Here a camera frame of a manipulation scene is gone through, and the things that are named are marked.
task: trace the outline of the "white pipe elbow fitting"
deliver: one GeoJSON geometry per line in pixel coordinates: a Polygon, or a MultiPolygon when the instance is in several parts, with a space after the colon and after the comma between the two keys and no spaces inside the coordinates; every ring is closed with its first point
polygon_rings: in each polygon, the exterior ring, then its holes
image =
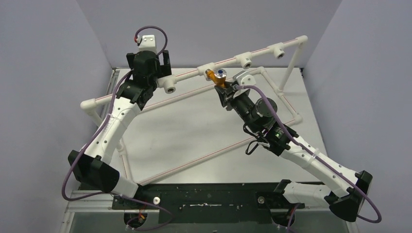
{"type": "Polygon", "coordinates": [[[236,61],[240,62],[240,65],[242,66],[243,69],[249,69],[250,66],[252,65],[252,61],[250,58],[252,57],[251,52],[245,52],[239,55],[236,55],[236,61]]]}

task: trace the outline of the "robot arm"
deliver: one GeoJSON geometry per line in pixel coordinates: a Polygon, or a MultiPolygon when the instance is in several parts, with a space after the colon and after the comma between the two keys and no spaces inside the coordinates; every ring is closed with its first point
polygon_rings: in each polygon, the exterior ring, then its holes
{"type": "MultiPolygon", "coordinates": [[[[357,173],[343,167],[320,153],[318,149],[312,147],[294,130],[285,125],[295,141],[304,145],[311,153],[291,142],[275,121],[263,99],[258,99],[256,103],[253,103],[248,97],[249,90],[237,88],[238,85],[256,84],[254,77],[248,71],[238,73],[234,76],[233,82],[224,82],[224,85],[218,84],[217,79],[213,78],[213,76],[219,77],[218,72],[216,74],[211,71],[206,72],[208,72],[208,76],[211,76],[210,79],[216,83],[215,89],[222,107],[228,111],[234,109],[244,121],[243,130],[256,139],[257,144],[250,151],[248,148],[246,154],[251,154],[258,145],[262,145],[277,156],[299,165],[324,183],[324,185],[313,185],[282,180],[275,190],[276,194],[282,195],[291,204],[303,203],[309,207],[329,207],[336,216],[343,220],[350,222],[356,220],[364,201],[363,197],[347,181],[336,175],[316,157],[342,174],[365,194],[367,194],[372,181],[371,174],[366,171],[357,173]]],[[[277,111],[276,103],[271,99],[268,101],[277,111]]]]}
{"type": "MultiPolygon", "coordinates": [[[[116,145],[132,120],[141,112],[147,101],[157,89],[157,79],[172,74],[167,50],[162,51],[163,65],[156,53],[154,35],[139,39],[139,52],[126,55],[133,79],[125,77],[120,85],[114,105],[122,106],[112,110],[109,120],[101,124],[102,131],[86,148],[76,163],[73,173],[76,180],[93,186],[105,193],[135,197],[138,185],[120,175],[110,166],[116,145]]],[[[72,165],[79,152],[73,150],[69,155],[72,165]]]]}

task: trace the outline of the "white connector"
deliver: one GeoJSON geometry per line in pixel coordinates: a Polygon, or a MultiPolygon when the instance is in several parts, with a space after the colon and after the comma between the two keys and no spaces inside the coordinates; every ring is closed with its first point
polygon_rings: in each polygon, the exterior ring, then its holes
{"type": "Polygon", "coordinates": [[[203,74],[206,81],[210,81],[210,78],[206,74],[206,70],[207,69],[215,70],[215,68],[216,68],[216,65],[213,62],[211,62],[211,63],[205,64],[203,66],[197,67],[197,70],[199,71],[199,74],[203,74]]]}
{"type": "Polygon", "coordinates": [[[252,58],[251,52],[244,52],[242,54],[236,55],[235,58],[237,62],[240,62],[240,65],[243,69],[249,69],[252,65],[252,61],[250,60],[252,58]]]}
{"type": "MultiPolygon", "coordinates": [[[[242,85],[242,86],[244,86],[244,85],[247,85],[247,86],[256,85],[255,78],[247,70],[243,70],[243,71],[235,74],[235,76],[233,76],[233,81],[236,81],[239,85],[242,85]]],[[[236,98],[237,96],[241,95],[243,92],[246,92],[246,91],[247,91],[247,89],[242,89],[242,90],[237,91],[233,95],[233,98],[236,98]]]]}
{"type": "Polygon", "coordinates": [[[174,74],[157,80],[158,87],[163,87],[167,94],[171,94],[176,90],[176,87],[174,86],[176,83],[177,80],[174,74]]]}
{"type": "Polygon", "coordinates": [[[140,44],[139,44],[139,51],[144,51],[144,50],[157,53],[155,35],[142,36],[140,40],[140,44]]]}
{"type": "Polygon", "coordinates": [[[285,55],[285,51],[280,47],[275,47],[273,50],[273,55],[276,59],[280,59],[285,55]]]}

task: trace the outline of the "red stripe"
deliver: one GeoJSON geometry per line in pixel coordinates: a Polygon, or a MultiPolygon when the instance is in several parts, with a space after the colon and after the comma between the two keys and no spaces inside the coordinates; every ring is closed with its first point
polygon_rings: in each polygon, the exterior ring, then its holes
{"type": "Polygon", "coordinates": [[[291,106],[291,108],[296,112],[296,110],[293,108],[293,106],[291,105],[291,103],[289,103],[288,99],[287,99],[285,96],[283,96],[283,97],[285,98],[286,102],[288,102],[288,104],[291,106]]]}
{"type": "Polygon", "coordinates": [[[297,40],[297,39],[293,39],[293,40],[289,40],[289,41],[283,42],[283,44],[286,44],[286,43],[289,43],[289,42],[292,42],[292,41],[295,41],[295,40],[297,40]]]}
{"type": "Polygon", "coordinates": [[[233,59],[235,59],[235,58],[230,58],[230,59],[227,59],[227,60],[224,60],[224,61],[216,62],[215,64],[217,65],[217,64],[220,64],[220,63],[223,63],[223,62],[232,61],[233,59]]]}
{"type": "Polygon", "coordinates": [[[194,162],[196,162],[196,161],[199,161],[199,160],[201,160],[201,159],[203,159],[203,158],[206,158],[206,157],[208,157],[208,156],[214,155],[214,154],[216,154],[216,153],[218,153],[218,152],[220,152],[220,151],[222,151],[222,150],[225,150],[225,149],[227,149],[227,148],[230,148],[230,147],[232,147],[232,146],[235,146],[235,145],[237,145],[237,144],[239,144],[239,143],[242,143],[242,142],[244,142],[244,141],[247,141],[247,140],[249,140],[249,139],[251,139],[251,138],[252,138],[252,137],[249,137],[249,138],[247,138],[247,139],[245,139],[245,140],[243,140],[243,141],[240,141],[240,142],[238,142],[238,143],[235,143],[235,144],[233,144],[233,145],[231,145],[231,146],[228,146],[228,147],[226,147],[226,148],[220,149],[220,150],[215,151],[215,152],[213,152],[213,153],[211,153],[211,154],[205,155],[205,156],[203,156],[203,157],[201,157],[201,158],[198,158],[198,159],[196,159],[196,160],[193,160],[192,162],[189,162],[189,163],[187,163],[187,164],[184,164],[184,165],[181,165],[181,166],[179,166],[179,167],[176,167],[176,168],[174,168],[174,169],[172,169],[172,170],[170,170],[170,171],[163,172],[163,173],[161,173],[161,174],[159,174],[159,175],[157,175],[157,176],[155,176],[155,177],[152,177],[152,178],[150,178],[150,179],[147,179],[147,180],[145,180],[145,181],[143,181],[143,182],[147,182],[147,181],[153,180],[153,179],[155,179],[155,178],[157,178],[157,177],[159,177],[159,176],[162,176],[162,175],[164,175],[164,174],[166,174],[166,173],[169,173],[169,172],[171,172],[171,171],[174,171],[174,170],[176,170],[176,169],[179,169],[179,168],[181,168],[181,167],[183,167],[183,166],[186,166],[186,165],[188,165],[188,164],[192,164],[192,163],[194,163],[194,162]]]}
{"type": "Polygon", "coordinates": [[[291,123],[292,121],[295,121],[295,119],[290,120],[290,121],[288,121],[288,122],[286,122],[286,123],[284,123],[284,124],[286,125],[287,123],[291,123]]]}
{"type": "Polygon", "coordinates": [[[172,98],[170,98],[170,99],[167,99],[167,100],[162,100],[162,101],[160,101],[160,102],[157,102],[157,103],[154,103],[154,104],[148,105],[147,107],[152,106],[152,105],[155,105],[155,104],[158,104],[158,103],[162,103],[162,102],[165,102],[165,101],[168,101],[168,100],[171,100],[171,99],[174,99],[174,98],[176,98],[176,97],[179,97],[179,96],[182,96],[182,95],[185,95],[185,94],[191,93],[191,92],[193,92],[193,91],[197,91],[197,90],[200,90],[200,89],[202,89],[202,88],[205,88],[205,87],[208,87],[208,86],[212,86],[212,85],[214,85],[214,84],[210,84],[210,85],[207,85],[207,86],[204,86],[204,87],[201,87],[201,88],[194,89],[194,90],[192,90],[192,91],[189,91],[189,92],[186,92],[186,93],[180,94],[180,95],[175,96],[175,97],[172,97],[172,98]]]}
{"type": "Polygon", "coordinates": [[[110,95],[107,95],[107,96],[102,96],[102,97],[100,97],[100,98],[97,98],[96,100],[101,100],[101,99],[104,99],[104,98],[106,98],[106,97],[109,97],[109,96],[112,96],[113,94],[110,94],[110,95]]]}
{"type": "Polygon", "coordinates": [[[196,70],[196,69],[194,69],[194,70],[191,70],[191,71],[189,71],[189,72],[186,72],[186,73],[183,73],[183,74],[176,75],[176,77],[179,77],[179,76],[182,76],[182,75],[185,75],[185,74],[189,74],[189,73],[192,73],[192,72],[195,72],[195,71],[197,71],[197,70],[196,70]]]}
{"type": "Polygon", "coordinates": [[[251,53],[255,53],[255,52],[260,52],[260,51],[263,51],[263,50],[268,50],[269,48],[264,48],[264,49],[261,49],[261,50],[256,50],[256,51],[253,51],[253,52],[251,52],[251,53]]]}

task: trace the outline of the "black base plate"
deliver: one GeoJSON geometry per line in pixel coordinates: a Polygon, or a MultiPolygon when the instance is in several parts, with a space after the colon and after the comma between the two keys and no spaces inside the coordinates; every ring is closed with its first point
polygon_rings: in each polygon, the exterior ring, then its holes
{"type": "MultiPolygon", "coordinates": [[[[150,184],[139,188],[136,198],[153,203],[160,198],[160,206],[175,216],[173,223],[236,223],[253,221],[272,223],[270,209],[292,208],[283,196],[275,196],[278,183],[197,183],[197,184],[150,184]],[[259,204],[263,196],[265,203],[259,204]]],[[[120,197],[113,201],[114,210],[135,210],[143,206],[120,197]]],[[[170,216],[163,211],[159,223],[170,216]]]]}

